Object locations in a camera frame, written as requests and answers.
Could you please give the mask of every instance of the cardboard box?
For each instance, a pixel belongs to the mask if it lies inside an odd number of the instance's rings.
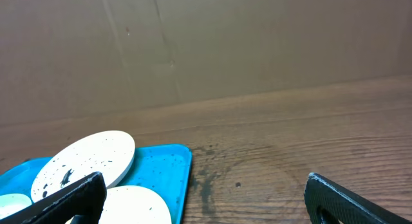
[[[412,0],[0,0],[0,124],[408,73]]]

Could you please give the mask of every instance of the blue tray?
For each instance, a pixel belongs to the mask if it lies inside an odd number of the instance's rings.
[[[0,176],[0,195],[21,193],[31,198],[34,178],[50,159],[29,160],[5,172]],[[139,185],[157,192],[169,208],[172,223],[177,224],[182,220],[191,163],[192,153],[184,145],[139,147],[129,172],[118,186]]]

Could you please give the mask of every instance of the white coaster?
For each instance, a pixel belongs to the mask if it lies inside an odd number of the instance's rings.
[[[0,219],[29,207],[32,201],[24,194],[7,194],[0,196]]]
[[[128,185],[108,189],[98,223],[171,224],[172,219],[166,203],[157,193]]]
[[[87,136],[55,155],[32,185],[37,202],[93,172],[101,172],[107,188],[116,186],[133,163],[135,141],[123,131]]]

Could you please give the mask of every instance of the wooden surface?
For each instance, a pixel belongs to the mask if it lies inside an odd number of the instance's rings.
[[[0,173],[108,129],[192,149],[185,223],[309,223],[310,172],[412,220],[412,77],[3,126]]]

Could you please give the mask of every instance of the black paint speckle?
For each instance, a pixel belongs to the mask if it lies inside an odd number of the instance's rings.
[[[70,182],[69,177],[73,172],[71,171],[71,169],[69,169],[69,171],[66,172],[66,174],[63,177],[63,180],[60,182],[60,188],[63,188],[64,185],[66,185],[67,183]]]

